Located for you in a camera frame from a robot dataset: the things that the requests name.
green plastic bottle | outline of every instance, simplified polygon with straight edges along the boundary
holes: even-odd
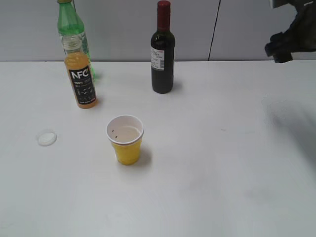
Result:
[[[57,2],[59,3],[58,33],[60,37],[78,36],[82,42],[82,50],[90,61],[91,58],[87,37],[84,31],[84,24],[71,4],[72,0],[58,0]],[[94,78],[95,74],[91,63],[90,68]]]

yellow paper cup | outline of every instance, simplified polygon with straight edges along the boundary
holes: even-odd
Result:
[[[132,115],[118,116],[112,119],[107,126],[107,136],[117,159],[125,165],[138,161],[143,135],[143,123]]]

black object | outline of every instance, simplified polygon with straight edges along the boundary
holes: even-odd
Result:
[[[158,27],[151,39],[152,86],[160,94],[173,87],[175,37],[170,32],[170,2],[158,2]]]
[[[267,55],[276,63],[293,60],[293,52],[316,51],[316,1],[288,0],[295,6],[297,14],[287,31],[271,36],[266,44]]]

red wine bottle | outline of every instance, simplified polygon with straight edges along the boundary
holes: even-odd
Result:
[[[170,2],[158,2],[157,31],[151,40],[152,85],[160,94],[173,86],[174,47],[176,40],[170,32]]]

cup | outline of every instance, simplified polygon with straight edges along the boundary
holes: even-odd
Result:
[[[107,136],[117,159],[125,165],[138,161],[143,135],[143,123],[132,115],[118,116],[112,119],[107,126]]]

